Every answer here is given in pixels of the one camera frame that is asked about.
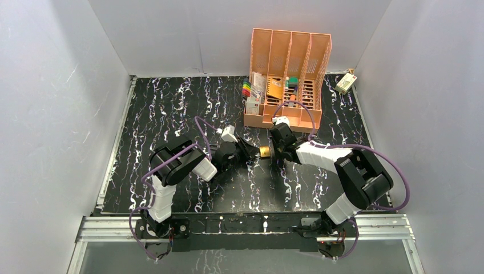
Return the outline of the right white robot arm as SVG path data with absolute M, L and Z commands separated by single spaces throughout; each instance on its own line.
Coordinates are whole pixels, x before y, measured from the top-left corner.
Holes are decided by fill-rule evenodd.
M 301 221 L 295 231 L 302 236 L 337 236 L 346 221 L 370 207 L 394 186 L 387 170 L 367 148 L 317 147 L 308 139 L 297 138 L 285 123 L 274 125 L 269 132 L 278 158 L 333 172 L 344 190 L 316 220 Z

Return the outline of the brass padlock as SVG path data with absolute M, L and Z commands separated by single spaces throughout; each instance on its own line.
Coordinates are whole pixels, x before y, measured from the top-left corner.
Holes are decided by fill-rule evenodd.
M 259 147 L 260 157 L 262 159 L 270 158 L 271 157 L 271 148 L 270 146 L 261 146 Z

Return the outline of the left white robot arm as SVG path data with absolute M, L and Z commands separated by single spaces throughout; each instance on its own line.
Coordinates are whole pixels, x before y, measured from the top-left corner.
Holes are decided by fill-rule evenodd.
M 150 203 L 140 210 L 142 222 L 137 229 L 144 228 L 153 237 L 166 237 L 173 231 L 171 207 L 177 184 L 190 173 L 210 182 L 223 172 L 247 163 L 258 155 L 260 149 L 241 138 L 215 145 L 210 156 L 184 136 L 156 148 L 150 156 L 150 164 L 154 169 L 143 177 L 144 182 L 148 178 L 152 179 L 148 185 Z

